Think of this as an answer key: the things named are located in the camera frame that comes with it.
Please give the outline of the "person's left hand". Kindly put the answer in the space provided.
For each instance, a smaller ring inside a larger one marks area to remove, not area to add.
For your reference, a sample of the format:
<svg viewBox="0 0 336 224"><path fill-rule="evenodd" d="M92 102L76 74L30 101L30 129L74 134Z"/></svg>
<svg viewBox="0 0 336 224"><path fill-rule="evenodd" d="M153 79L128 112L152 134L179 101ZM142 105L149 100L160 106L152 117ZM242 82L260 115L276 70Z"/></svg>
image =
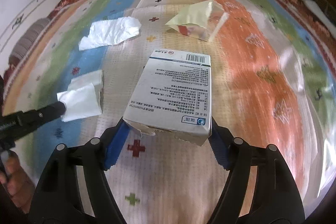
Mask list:
<svg viewBox="0 0 336 224"><path fill-rule="evenodd" d="M6 188L14 205L25 214L29 213L35 185L22 168L18 155L9 152L9 158L4 164L6 175L1 172L1 184Z"/></svg>

